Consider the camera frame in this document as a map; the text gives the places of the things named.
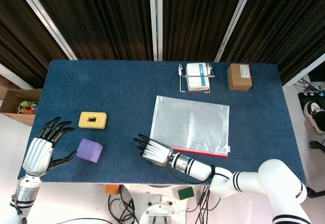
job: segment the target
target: purple cube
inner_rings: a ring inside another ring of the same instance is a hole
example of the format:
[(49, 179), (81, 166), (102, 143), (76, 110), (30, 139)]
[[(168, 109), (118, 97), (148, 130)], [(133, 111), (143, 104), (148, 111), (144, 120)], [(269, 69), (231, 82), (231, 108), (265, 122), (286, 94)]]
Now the purple cube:
[(102, 148), (102, 145), (97, 142), (82, 139), (79, 144), (76, 156), (82, 159), (86, 159), (87, 161), (97, 163)]

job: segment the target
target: blue table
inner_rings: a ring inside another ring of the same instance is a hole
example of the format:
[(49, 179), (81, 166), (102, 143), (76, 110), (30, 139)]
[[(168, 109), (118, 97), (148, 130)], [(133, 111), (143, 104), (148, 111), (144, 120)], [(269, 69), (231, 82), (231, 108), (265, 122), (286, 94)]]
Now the blue table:
[[(230, 171), (257, 171), (266, 160), (284, 161), (303, 181), (302, 163), (276, 65), (252, 63), (253, 87), (228, 89), (229, 63), (211, 63), (215, 78), (210, 94), (180, 93), (178, 62), (54, 60), (49, 72), (29, 143), (49, 120), (61, 116), (76, 128), (55, 147), (53, 158), (76, 150), (82, 138), (99, 142), (103, 151), (95, 164), (75, 157), (50, 170), (47, 182), (183, 184), (166, 168), (139, 156), (133, 138), (150, 134), (157, 95), (230, 106), (228, 158), (188, 154)], [(78, 127), (82, 111), (106, 112), (104, 130)]]

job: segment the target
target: white floor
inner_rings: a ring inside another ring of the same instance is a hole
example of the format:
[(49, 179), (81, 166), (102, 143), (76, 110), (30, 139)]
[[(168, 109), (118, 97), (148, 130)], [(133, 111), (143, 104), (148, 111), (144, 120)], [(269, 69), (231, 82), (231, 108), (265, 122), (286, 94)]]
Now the white floor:
[[(299, 152), (302, 158), (307, 183), (316, 191), (325, 189), (325, 154), (320, 150), (308, 148), (310, 140), (323, 140), (324, 136), (315, 134), (304, 118), (297, 89), (285, 91), (289, 112), (294, 126)], [(24, 156), (30, 127), (0, 115), (0, 208), (8, 207), (14, 192), (17, 175)], [(29, 224), (57, 223), (77, 217), (98, 217), (112, 220), (107, 211), (107, 198), (104, 186), (100, 184), (43, 183), (30, 215)], [(210, 205), (217, 201), (210, 198)], [(196, 206), (196, 198), (191, 198), (188, 208)], [(325, 197), (309, 199), (302, 204), (314, 224), (325, 219)], [(187, 223), (194, 223), (197, 212), (189, 213)], [(70, 223), (102, 223), (100, 221), (76, 221)], [(256, 194), (236, 194), (222, 199), (219, 206), (209, 213), (209, 223), (260, 224), (272, 223), (271, 210), (267, 197)]]

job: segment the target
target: yellow sponge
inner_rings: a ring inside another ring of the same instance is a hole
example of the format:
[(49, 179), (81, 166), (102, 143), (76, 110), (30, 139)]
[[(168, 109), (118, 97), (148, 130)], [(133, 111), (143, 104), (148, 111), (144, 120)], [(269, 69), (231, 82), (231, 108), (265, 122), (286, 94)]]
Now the yellow sponge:
[(79, 127), (82, 129), (104, 129), (107, 115), (105, 112), (81, 112)]

